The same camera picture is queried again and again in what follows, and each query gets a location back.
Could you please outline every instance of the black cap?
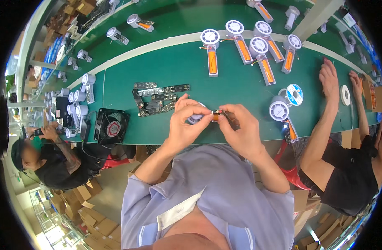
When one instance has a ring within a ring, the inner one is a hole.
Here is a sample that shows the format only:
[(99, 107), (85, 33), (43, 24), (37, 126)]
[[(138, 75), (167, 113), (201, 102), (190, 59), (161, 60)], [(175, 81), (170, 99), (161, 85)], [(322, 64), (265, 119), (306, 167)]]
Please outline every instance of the black cap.
[(21, 159), (21, 153), (23, 152), (23, 149), (25, 147), (23, 139), (18, 139), (14, 142), (12, 145), (12, 152), (11, 157), (12, 161), (14, 163), (14, 166), (19, 170), (20, 172), (23, 172), (23, 163)]

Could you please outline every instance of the tattooed arm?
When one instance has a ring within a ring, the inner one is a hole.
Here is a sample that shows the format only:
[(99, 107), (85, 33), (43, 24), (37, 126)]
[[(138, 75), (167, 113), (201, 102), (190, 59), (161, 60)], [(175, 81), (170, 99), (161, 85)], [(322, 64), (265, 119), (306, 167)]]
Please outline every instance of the tattooed arm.
[(41, 131), (44, 134), (44, 138), (52, 140), (66, 157), (67, 161), (65, 164), (68, 173), (72, 174), (74, 171), (76, 171), (81, 165), (81, 161), (74, 153), (73, 149), (70, 147), (70, 143), (65, 143), (56, 133), (56, 130), (53, 126), (47, 126), (45, 128), (42, 127)]

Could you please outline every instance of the metal rack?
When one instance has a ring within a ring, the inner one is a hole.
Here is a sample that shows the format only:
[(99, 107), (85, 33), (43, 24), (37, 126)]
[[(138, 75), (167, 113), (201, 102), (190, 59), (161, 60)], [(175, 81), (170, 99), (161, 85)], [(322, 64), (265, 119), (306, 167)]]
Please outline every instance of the metal rack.
[[(41, 192), (43, 192), (46, 197), (46, 200), (44, 201), (39, 195)], [(29, 191), (29, 194), (34, 213), (52, 249), (60, 250), (66, 249), (67, 247), (73, 249), (80, 243), (85, 248), (89, 249), (83, 241), (85, 238), (84, 233), (78, 230), (65, 214), (59, 214), (56, 209), (54, 209), (56, 214), (52, 215), (48, 211), (49, 209), (45, 207), (45, 202), (47, 202), (47, 204), (51, 205), (53, 208), (49, 199), (53, 196), (51, 192), (39, 189), (33, 192)]]

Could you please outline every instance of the factory floor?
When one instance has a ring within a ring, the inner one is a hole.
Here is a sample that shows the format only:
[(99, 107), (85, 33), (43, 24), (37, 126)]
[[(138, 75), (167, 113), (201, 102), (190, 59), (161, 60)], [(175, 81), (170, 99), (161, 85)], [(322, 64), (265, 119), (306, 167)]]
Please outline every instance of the factory floor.
[[(281, 143), (281, 140), (263, 142), (271, 157), (274, 157), (277, 154)], [(121, 207), (123, 203), (124, 190), (127, 186), (128, 172), (132, 171), (139, 164), (140, 163), (136, 161), (134, 163), (123, 164), (101, 171), (101, 176), (97, 177), (97, 180), (102, 187), (102, 192), (90, 200), (90, 202), (95, 205), (94, 209), (96, 211), (103, 214), (107, 218), (120, 223)], [(260, 175), (257, 172), (254, 175), (255, 181), (257, 181), (256, 185), (257, 187), (260, 187), (261, 183), (258, 182)], [(338, 212), (336, 212), (332, 207), (323, 204), (319, 214), (310, 218), (305, 227), (295, 237), (295, 242), (308, 236), (309, 231), (307, 229), (307, 225), (311, 226), (313, 229), (317, 228), (317, 220), (320, 218), (321, 214), (325, 212), (338, 214)]]

